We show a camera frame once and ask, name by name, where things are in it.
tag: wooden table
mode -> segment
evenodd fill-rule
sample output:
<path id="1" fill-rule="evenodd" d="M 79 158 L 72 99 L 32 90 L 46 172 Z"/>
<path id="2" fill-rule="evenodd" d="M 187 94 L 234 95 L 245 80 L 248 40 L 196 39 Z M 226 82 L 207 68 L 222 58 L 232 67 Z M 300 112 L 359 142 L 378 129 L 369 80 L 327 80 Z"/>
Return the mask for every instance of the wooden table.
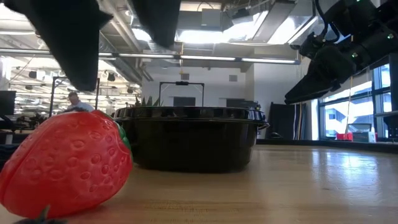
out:
<path id="1" fill-rule="evenodd" d="M 127 184 L 69 223 L 397 223 L 398 156 L 256 146 L 243 172 L 183 174 L 135 167 Z M 0 223 L 20 218 L 0 206 Z"/>

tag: monitor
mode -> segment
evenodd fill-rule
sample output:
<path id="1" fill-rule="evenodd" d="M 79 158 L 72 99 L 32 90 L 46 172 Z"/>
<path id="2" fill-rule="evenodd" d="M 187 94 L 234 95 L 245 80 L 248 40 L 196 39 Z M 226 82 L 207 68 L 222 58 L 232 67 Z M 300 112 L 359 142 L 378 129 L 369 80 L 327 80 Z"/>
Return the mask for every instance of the monitor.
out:
<path id="1" fill-rule="evenodd" d="M 0 91 L 0 114 L 14 115 L 17 91 Z"/>

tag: person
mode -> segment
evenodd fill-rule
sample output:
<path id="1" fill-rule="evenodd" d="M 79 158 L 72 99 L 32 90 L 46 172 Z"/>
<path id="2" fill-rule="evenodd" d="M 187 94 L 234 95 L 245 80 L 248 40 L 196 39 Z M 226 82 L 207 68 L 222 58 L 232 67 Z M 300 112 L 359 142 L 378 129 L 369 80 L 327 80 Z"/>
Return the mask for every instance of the person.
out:
<path id="1" fill-rule="evenodd" d="M 69 99 L 71 105 L 68 106 L 67 110 L 70 110 L 72 108 L 81 108 L 81 109 L 87 110 L 88 112 L 91 112 L 94 110 L 94 108 L 91 105 L 89 105 L 88 103 L 84 103 L 84 102 L 80 101 L 79 96 L 77 95 L 76 92 L 69 93 L 68 99 Z"/>

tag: strawberry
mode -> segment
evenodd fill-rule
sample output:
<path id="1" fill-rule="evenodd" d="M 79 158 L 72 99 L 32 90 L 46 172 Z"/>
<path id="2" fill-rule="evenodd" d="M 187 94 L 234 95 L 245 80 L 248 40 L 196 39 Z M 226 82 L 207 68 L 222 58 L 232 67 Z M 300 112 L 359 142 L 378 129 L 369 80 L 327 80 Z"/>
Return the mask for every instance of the strawberry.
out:
<path id="1" fill-rule="evenodd" d="M 0 173 L 0 203 L 11 213 L 61 217 L 110 199 L 132 169 L 124 130 L 101 111 L 46 120 L 18 147 Z"/>

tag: black bowl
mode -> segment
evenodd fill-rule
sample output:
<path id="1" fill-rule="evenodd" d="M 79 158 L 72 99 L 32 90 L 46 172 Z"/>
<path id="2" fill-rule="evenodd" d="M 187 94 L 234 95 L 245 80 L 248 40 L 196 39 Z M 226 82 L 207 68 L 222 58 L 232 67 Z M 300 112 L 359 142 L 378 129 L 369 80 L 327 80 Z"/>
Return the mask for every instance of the black bowl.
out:
<path id="1" fill-rule="evenodd" d="M 241 108 L 134 107 L 115 112 L 135 163 L 148 169 L 227 172 L 250 161 L 263 112 Z"/>

